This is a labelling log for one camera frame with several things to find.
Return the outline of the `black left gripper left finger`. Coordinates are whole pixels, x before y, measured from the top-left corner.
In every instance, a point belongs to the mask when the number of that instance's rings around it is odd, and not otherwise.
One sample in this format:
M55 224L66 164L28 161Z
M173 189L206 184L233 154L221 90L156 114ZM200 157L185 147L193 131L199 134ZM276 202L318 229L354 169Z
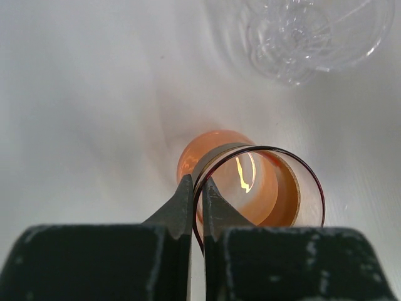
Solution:
M193 183L140 224L41 224L16 240L2 300L188 300Z

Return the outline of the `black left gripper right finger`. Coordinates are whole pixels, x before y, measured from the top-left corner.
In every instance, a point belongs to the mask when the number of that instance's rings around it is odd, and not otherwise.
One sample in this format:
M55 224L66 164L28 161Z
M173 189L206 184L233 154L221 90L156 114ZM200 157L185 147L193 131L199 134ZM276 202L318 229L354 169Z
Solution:
M361 232L251 226L213 180L202 192L208 300L395 300Z

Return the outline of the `orange liquid glass beaker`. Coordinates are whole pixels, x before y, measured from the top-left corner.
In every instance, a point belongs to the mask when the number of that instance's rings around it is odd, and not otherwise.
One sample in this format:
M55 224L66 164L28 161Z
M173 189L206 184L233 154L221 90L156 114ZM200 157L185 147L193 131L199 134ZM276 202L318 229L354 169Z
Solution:
M312 168L294 153L257 145L233 130L195 137L177 164L181 180L194 182L195 225L204 246L202 191L213 181L227 203L255 226L323 226L326 206L322 185Z

